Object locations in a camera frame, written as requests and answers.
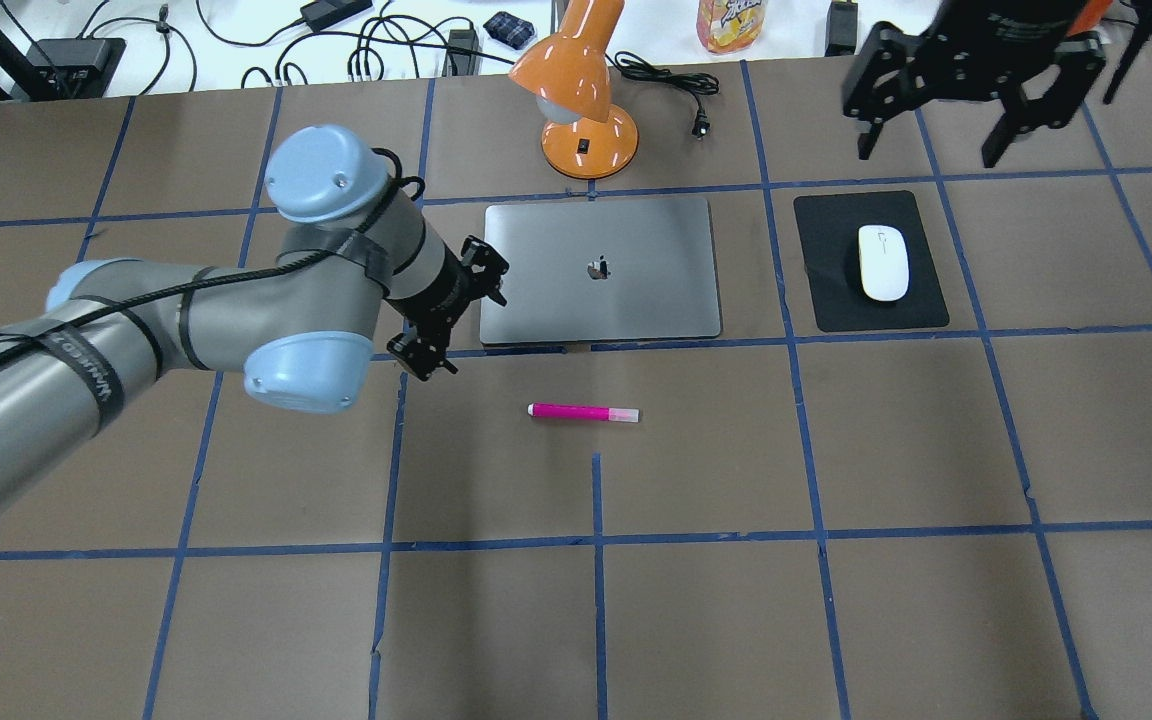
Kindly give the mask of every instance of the lamp base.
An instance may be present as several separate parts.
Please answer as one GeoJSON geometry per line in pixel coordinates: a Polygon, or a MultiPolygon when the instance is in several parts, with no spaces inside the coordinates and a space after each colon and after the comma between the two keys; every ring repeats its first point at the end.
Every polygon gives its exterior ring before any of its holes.
{"type": "Polygon", "coordinates": [[[607,122],[589,118],[575,123],[547,123],[540,132],[545,160],[573,179],[605,179],[617,173],[639,150],[639,127],[624,109],[612,105],[607,122]]]}

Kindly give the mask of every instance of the closed silver laptop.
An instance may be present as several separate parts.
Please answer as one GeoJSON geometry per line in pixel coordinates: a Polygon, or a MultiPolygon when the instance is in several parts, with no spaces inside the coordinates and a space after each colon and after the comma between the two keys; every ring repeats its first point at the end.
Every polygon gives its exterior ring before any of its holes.
{"type": "Polygon", "coordinates": [[[493,205],[484,240],[509,262],[508,305],[482,304],[484,344],[722,332],[704,197],[493,205]]]}

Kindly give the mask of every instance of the mouse pad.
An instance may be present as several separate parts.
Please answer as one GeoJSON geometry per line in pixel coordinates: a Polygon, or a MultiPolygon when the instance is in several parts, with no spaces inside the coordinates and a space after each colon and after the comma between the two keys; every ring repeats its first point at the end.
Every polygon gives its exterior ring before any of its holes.
{"type": "Polygon", "coordinates": [[[950,324],[914,194],[901,190],[796,197],[794,214],[821,332],[942,328],[950,324]],[[861,289],[856,233],[862,225],[890,225],[904,234],[909,291],[901,300],[870,300],[861,289]]]}

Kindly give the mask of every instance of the robotic arm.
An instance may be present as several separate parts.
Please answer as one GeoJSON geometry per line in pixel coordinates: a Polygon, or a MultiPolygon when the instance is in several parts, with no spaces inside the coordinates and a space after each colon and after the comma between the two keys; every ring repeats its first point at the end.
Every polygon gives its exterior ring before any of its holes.
{"type": "Polygon", "coordinates": [[[397,158],[342,127],[302,129],[266,190],[295,223],[272,270],[134,259],[68,268],[46,314],[0,328],[0,511],[168,370],[242,372],[252,397],[336,414],[355,404],[381,301],[407,319],[388,350],[429,379],[472,301],[508,264],[476,237],[460,258],[401,191],[397,158]],[[389,176],[385,159],[394,162],[389,176]]]}
{"type": "MultiPolygon", "coordinates": [[[[1020,136],[1062,128],[1078,111],[1105,53],[1094,26],[1112,0],[943,0],[919,36],[876,23],[842,88],[842,111],[869,123],[858,141],[869,159],[882,123],[929,100],[999,100],[1002,118],[980,147],[984,167],[995,167],[1020,136]],[[1043,97],[1023,83],[1052,65],[1060,69],[1043,97]]],[[[1152,26],[1142,21],[1115,73],[1106,103],[1152,26]]]]}

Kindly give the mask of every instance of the laptop logo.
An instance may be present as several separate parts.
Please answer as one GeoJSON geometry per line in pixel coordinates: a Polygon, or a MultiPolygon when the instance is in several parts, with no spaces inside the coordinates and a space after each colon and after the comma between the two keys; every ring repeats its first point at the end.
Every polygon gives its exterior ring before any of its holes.
{"type": "Polygon", "coordinates": [[[612,270],[607,270],[607,256],[605,255],[599,255],[598,260],[586,265],[585,271],[593,281],[605,281],[605,279],[612,276],[612,270]]]}

